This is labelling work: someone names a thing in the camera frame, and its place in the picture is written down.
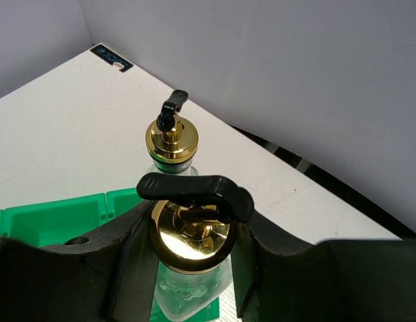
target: clear bottle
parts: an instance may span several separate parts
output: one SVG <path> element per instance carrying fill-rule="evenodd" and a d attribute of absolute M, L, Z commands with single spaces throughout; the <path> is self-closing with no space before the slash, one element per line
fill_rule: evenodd
<path fill-rule="evenodd" d="M 164 102 L 157 120 L 146 132 L 146 143 L 153 165 L 147 172 L 197 176 L 192 166 L 199 136 L 195 126 L 179 117 L 188 94 L 174 91 Z M 231 283 L 229 256 L 219 265 L 201 274 L 183 274 L 159 262 L 154 299 L 171 321 L 188 319 L 217 298 Z"/>

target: transparent bottle body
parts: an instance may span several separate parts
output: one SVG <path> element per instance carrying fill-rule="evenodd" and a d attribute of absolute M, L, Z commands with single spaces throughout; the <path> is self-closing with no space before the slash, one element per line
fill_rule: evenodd
<path fill-rule="evenodd" d="M 192 160 L 171 166 L 153 160 L 147 172 L 160 172 L 180 176 L 197 176 L 199 172 Z M 216 299 L 232 282 L 231 260 L 228 256 L 212 270 L 195 275 L 181 274 L 159 262 L 154 299 L 163 314 L 174 322 L 181 322 Z"/>

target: gold cap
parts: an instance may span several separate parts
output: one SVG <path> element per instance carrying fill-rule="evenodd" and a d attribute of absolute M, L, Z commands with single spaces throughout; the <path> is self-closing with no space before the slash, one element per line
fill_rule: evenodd
<path fill-rule="evenodd" d="M 217 212 L 216 205 L 186 208 L 158 201 L 149 226 L 158 258 L 183 274 L 201 274 L 219 265 L 235 244 L 236 224 L 216 220 Z"/>
<path fill-rule="evenodd" d="M 148 153 L 155 160 L 179 164 L 190 160 L 196 153 L 199 135 L 195 126 L 184 117 L 174 115 L 175 126 L 168 132 L 159 130 L 153 121 L 146 132 Z"/>
<path fill-rule="evenodd" d="M 146 131 L 148 153 L 153 159 L 166 164 L 189 161 L 196 153 L 199 135 L 195 126 L 178 112 L 189 94 L 175 90 L 163 103 L 160 115 Z"/>

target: green container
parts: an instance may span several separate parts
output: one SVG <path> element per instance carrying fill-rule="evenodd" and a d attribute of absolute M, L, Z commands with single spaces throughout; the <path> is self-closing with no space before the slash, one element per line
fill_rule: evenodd
<path fill-rule="evenodd" d="M 141 201 L 135 188 L 0 210 L 0 236 L 42 247 L 64 244 L 120 216 Z M 205 322 L 219 317 L 219 299 L 187 319 Z M 153 300 L 150 322 L 169 321 Z"/>

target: gold lid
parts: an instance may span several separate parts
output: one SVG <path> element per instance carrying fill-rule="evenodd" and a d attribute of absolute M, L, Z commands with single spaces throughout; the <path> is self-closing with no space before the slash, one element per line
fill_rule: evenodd
<path fill-rule="evenodd" d="M 146 132 L 148 153 L 157 161 L 179 164 L 190 160 L 196 153 L 199 135 L 195 126 L 184 117 L 174 115 L 175 126 L 168 132 L 159 130 L 153 121 Z"/>
<path fill-rule="evenodd" d="M 216 220 L 217 212 L 215 205 L 193 209 L 158 201 L 149 227 L 158 258 L 183 274 L 204 273 L 220 264 L 235 244 L 236 225 Z"/>

